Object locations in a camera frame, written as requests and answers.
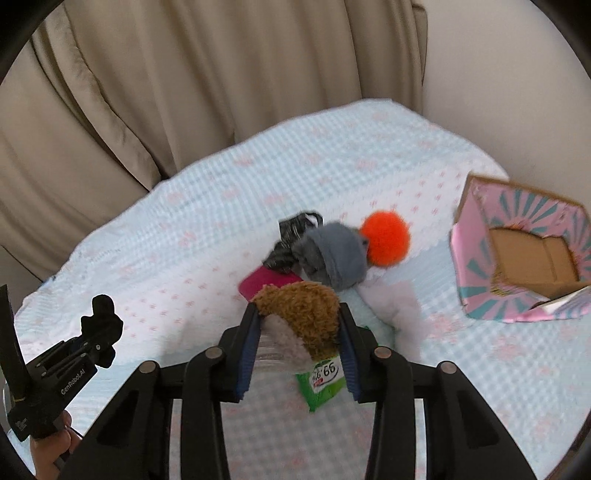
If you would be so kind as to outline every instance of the human hand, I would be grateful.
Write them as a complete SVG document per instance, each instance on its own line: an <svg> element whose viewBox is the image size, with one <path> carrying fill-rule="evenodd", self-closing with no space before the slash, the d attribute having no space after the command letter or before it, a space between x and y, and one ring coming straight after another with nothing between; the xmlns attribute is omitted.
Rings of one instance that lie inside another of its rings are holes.
<svg viewBox="0 0 591 480"><path fill-rule="evenodd" d="M41 440L31 439L31 456L35 465L37 480L56 480L60 471L53 464L59 456L69 450L72 453L82 439L70 428L72 416L65 410L61 414L66 428Z"/></svg>

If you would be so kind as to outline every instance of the blue bedsheet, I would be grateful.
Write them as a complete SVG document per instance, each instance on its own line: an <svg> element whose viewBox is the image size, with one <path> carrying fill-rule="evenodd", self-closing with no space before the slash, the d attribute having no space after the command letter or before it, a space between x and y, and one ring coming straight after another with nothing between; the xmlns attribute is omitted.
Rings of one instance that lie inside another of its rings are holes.
<svg viewBox="0 0 591 480"><path fill-rule="evenodd" d="M16 318L24 355L78 335L92 297L113 297L125 322L115 364L69 408L85 430L142 360L187 361L239 323L246 301L237 285L271 249L277 220L314 209L355 226L394 208L413 242L382 279L413 284L428 326L421 361L455 361L544 478L591 405L591 318L506 325L463 314L448 241L470 171L505 175L474 145L388 100L280 124L187 167L89 235L25 299ZM395 332L354 290L342 299L358 324L395 346ZM310 414L292 375L256 368L245 400L223 415L233 478L362 478L372 407L347 392ZM423 434L420 414L417 422ZM424 455L420 443L417 478Z"/></svg>

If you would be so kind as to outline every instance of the orange fluffy ball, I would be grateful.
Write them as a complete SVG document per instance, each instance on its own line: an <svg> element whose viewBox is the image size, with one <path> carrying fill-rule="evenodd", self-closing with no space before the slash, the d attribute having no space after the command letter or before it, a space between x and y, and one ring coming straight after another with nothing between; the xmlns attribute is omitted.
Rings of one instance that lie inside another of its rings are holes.
<svg viewBox="0 0 591 480"><path fill-rule="evenodd" d="M359 232L369 240L368 260L389 267L404 259L410 248L408 225L396 212L374 212Z"/></svg>

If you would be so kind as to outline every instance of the beige curtain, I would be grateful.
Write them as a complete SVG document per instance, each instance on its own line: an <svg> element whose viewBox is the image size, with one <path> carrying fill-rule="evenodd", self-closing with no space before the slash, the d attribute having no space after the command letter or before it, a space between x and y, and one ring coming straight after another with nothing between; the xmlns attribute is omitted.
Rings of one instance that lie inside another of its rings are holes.
<svg viewBox="0 0 591 480"><path fill-rule="evenodd" d="M410 0L66 0L0 86L0 243L45 278L277 122L367 97L420 111L425 31Z"/></svg>

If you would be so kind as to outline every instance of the open box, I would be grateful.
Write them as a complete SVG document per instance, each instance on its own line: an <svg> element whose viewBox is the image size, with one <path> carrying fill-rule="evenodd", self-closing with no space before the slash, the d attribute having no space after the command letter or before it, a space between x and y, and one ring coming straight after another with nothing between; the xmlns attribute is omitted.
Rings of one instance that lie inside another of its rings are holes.
<svg viewBox="0 0 591 480"><path fill-rule="evenodd" d="M466 314L506 322L591 312L591 226L583 205L468 175L452 229Z"/></svg>

